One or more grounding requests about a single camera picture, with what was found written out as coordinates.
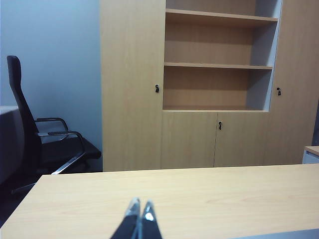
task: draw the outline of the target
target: cabinet door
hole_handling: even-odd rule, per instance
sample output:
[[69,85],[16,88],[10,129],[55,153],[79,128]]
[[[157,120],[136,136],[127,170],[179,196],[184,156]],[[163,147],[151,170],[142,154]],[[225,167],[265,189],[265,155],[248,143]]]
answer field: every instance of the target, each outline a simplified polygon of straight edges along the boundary
[[283,1],[265,164],[301,163],[304,146],[312,143],[319,98],[318,9],[318,0]]
[[217,113],[164,112],[162,168],[213,167]]
[[101,0],[100,9],[103,169],[159,169],[165,0]]
[[218,113],[214,167],[263,165],[267,114]]

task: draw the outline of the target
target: gray wall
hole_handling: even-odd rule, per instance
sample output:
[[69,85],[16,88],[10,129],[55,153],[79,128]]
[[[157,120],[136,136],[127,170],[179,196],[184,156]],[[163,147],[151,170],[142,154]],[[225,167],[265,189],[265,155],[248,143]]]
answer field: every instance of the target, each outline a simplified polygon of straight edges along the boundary
[[0,104],[16,105],[6,56],[17,55],[33,116],[64,118],[101,150],[99,1],[1,0],[0,10]]

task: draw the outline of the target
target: black office chair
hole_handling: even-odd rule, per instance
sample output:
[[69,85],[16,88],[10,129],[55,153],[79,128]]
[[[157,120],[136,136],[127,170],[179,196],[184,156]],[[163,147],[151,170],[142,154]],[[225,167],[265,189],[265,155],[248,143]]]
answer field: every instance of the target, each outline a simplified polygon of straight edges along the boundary
[[[16,56],[7,56],[9,81],[22,119],[24,148],[21,170],[25,176],[60,174],[76,163],[86,163],[87,159],[98,159],[101,152],[82,135],[69,131],[61,118],[33,119],[21,89],[21,64]],[[39,133],[36,122],[59,121],[65,131]],[[58,141],[42,143],[41,137],[60,136]],[[12,191],[30,188],[35,183],[18,187]]]

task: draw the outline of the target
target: light wood desk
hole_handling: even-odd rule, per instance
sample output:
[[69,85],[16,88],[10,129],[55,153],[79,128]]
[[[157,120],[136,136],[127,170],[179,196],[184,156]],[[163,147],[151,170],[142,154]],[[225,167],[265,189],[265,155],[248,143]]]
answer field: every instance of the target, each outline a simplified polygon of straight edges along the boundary
[[132,197],[155,203],[165,239],[319,228],[319,164],[45,175],[1,239],[107,239]]

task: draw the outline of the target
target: door lock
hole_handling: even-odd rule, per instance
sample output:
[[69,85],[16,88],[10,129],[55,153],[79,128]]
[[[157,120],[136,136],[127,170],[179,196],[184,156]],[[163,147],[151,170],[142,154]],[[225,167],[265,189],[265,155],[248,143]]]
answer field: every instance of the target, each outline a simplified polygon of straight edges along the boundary
[[159,85],[155,85],[155,92],[156,93],[160,92],[160,86]]
[[278,95],[281,96],[281,89],[279,87],[277,88],[277,91],[278,91]]

